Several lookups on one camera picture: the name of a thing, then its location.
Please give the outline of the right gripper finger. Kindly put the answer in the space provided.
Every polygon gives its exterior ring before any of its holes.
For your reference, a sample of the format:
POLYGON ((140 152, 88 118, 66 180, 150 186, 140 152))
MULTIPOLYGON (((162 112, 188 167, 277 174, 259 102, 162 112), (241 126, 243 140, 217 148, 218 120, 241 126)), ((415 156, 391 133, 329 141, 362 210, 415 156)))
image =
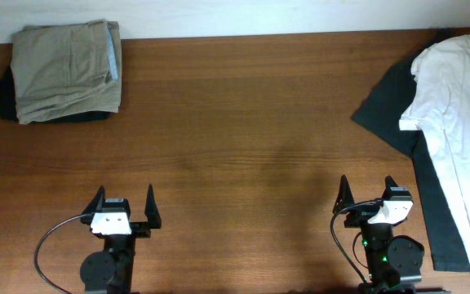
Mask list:
POLYGON ((399 190, 399 186, 391 176, 386 176, 384 182, 386 191, 397 192, 399 190))
POLYGON ((355 202, 348 179, 345 175, 342 175, 340 177, 339 192, 332 212, 336 214, 337 212, 340 212, 347 207, 351 207, 354 204, 355 202))

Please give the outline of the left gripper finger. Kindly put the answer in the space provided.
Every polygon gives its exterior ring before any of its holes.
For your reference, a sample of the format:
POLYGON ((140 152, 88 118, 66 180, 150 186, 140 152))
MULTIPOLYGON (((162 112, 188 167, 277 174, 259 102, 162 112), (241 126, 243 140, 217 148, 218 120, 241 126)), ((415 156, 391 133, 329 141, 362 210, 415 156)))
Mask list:
POLYGON ((160 229, 162 227, 162 218, 157 208, 152 184, 149 184, 144 214, 147 218, 150 229, 160 229))
POLYGON ((100 212, 103 207, 103 203, 105 201, 105 188, 101 185, 94 198, 89 202, 89 204, 83 210, 83 214, 91 214, 100 212))

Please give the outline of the white printed t-shirt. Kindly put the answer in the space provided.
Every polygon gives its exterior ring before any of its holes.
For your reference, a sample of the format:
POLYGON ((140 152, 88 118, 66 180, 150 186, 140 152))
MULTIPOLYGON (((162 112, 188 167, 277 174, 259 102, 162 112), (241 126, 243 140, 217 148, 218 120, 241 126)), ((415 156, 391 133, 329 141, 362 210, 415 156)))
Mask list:
POLYGON ((470 34, 423 50, 410 72, 416 93, 399 128, 423 132, 470 264, 470 34))

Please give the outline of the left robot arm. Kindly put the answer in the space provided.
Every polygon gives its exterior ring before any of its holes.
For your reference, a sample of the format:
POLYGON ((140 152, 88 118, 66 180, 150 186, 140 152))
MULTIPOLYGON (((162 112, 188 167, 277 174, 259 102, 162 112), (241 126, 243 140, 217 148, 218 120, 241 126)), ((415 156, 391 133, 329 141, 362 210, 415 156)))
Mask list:
POLYGON ((80 267, 85 293, 123 294, 131 292, 135 243, 150 238, 162 227, 153 187, 148 187, 144 206, 145 221, 131 221, 131 208, 125 198, 106 198, 101 186, 82 212, 82 223, 104 241, 102 250, 91 253, 80 267))

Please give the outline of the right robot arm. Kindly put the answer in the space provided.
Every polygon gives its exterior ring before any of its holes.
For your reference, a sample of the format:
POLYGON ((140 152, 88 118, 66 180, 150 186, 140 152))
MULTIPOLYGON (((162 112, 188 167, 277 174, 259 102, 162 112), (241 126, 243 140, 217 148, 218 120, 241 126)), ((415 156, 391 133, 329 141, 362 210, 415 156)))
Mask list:
POLYGON ((332 210, 330 233, 336 247, 361 279, 357 291, 365 294, 443 294, 443 289, 418 289, 422 281, 424 246, 406 235, 394 235, 393 228, 407 220, 414 205, 410 191, 385 177, 379 198, 355 202, 348 179, 340 177, 339 192, 332 210), (357 237, 365 251, 368 275, 364 275, 340 244, 335 221, 344 216, 346 228, 358 228, 357 237))

